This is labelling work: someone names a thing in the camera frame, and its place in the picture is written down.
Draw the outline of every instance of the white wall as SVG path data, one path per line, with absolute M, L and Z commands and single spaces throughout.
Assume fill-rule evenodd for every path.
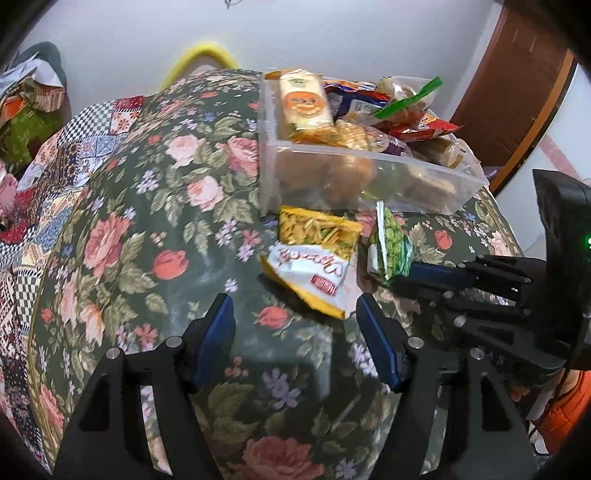
M 590 111 L 591 82 L 579 66 L 546 134 L 562 150 L 582 180 L 591 179 Z M 538 146 L 496 199 L 521 248 L 539 257 L 544 255 L 545 243 L 531 172 L 534 168 L 558 170 Z
M 73 113 L 156 92 L 183 51 L 203 40 L 249 69 L 300 66 L 364 80 L 439 75 L 444 86 L 433 109 L 446 112 L 491 15 L 496 23 L 493 4 L 243 0 L 226 9 L 223 0 L 59 0 L 22 46 L 58 47 Z

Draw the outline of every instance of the blue gripper pad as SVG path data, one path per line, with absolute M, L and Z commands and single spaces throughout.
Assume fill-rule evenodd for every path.
M 400 391 L 409 376 L 404 329 L 398 320 L 384 316 L 373 296 L 367 293 L 357 299 L 356 314 L 379 379 L 392 391 Z
M 413 262 L 408 278 L 446 285 L 450 290 L 464 290 L 474 283 L 475 275 L 464 268 L 444 267 L 423 262 Z
M 228 295 L 218 295 L 204 320 L 213 316 L 197 352 L 194 384 L 205 385 L 219 358 L 228 351 L 236 331 L 234 303 Z

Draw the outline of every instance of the door frame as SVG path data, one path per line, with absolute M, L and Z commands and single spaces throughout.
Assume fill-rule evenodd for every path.
M 509 7 L 503 5 L 501 13 L 499 15 L 499 20 L 496 23 L 495 31 L 492 34 L 491 41 L 486 48 L 484 55 L 482 56 L 482 60 L 480 61 L 480 65 L 470 85 L 466 89 L 466 93 L 464 97 L 462 97 L 462 101 L 458 105 L 455 113 L 452 116 L 451 123 L 458 124 L 457 120 L 461 117 L 466 107 L 469 105 L 469 98 L 472 94 L 473 90 L 476 88 L 478 81 L 486 74 L 486 67 L 492 57 L 492 53 L 496 47 L 497 42 L 501 36 L 501 31 L 505 26 L 505 22 L 507 20 L 507 16 L 510 10 Z M 513 175 L 517 172 L 519 167 L 525 160 L 527 159 L 531 150 L 535 148 L 535 146 L 540 141 L 541 137 L 545 133 L 546 129 L 550 125 L 550 122 L 554 118 L 558 107 L 562 99 L 564 98 L 564 94 L 570 85 L 570 81 L 572 80 L 575 67 L 577 62 L 574 58 L 573 53 L 570 50 L 566 51 L 566 55 L 564 56 L 563 63 L 560 67 L 560 71 L 556 78 L 556 82 L 552 87 L 552 90 L 548 96 L 548 99 L 544 103 L 542 110 L 538 114 L 537 118 L 534 121 L 534 124 L 526 133 L 524 139 L 521 143 L 517 146 L 513 155 L 509 158 L 507 163 L 501 168 L 501 170 L 495 175 L 495 177 L 491 181 L 490 190 L 493 194 L 497 194 L 501 191 L 501 189 L 509 182 L 509 180 L 513 177 Z

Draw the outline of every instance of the checkered fabric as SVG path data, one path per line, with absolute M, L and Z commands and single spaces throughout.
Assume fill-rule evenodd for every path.
M 34 268 L 20 268 L 17 271 L 17 285 L 15 300 L 17 313 L 20 318 L 21 330 L 29 330 L 33 309 L 35 308 L 35 297 L 41 283 L 41 273 Z
M 114 100 L 84 108 L 63 128 L 58 146 L 61 147 L 97 135 L 108 135 L 114 111 Z

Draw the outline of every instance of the red packaging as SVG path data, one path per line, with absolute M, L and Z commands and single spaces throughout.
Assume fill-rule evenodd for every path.
M 430 140 L 442 135 L 452 134 L 457 132 L 461 127 L 441 120 L 440 118 L 426 113 L 421 123 L 417 128 L 408 128 L 404 125 L 385 125 L 386 122 L 381 122 L 376 125 L 380 130 L 385 131 L 388 135 L 392 135 L 403 142 L 416 142 L 419 140 Z

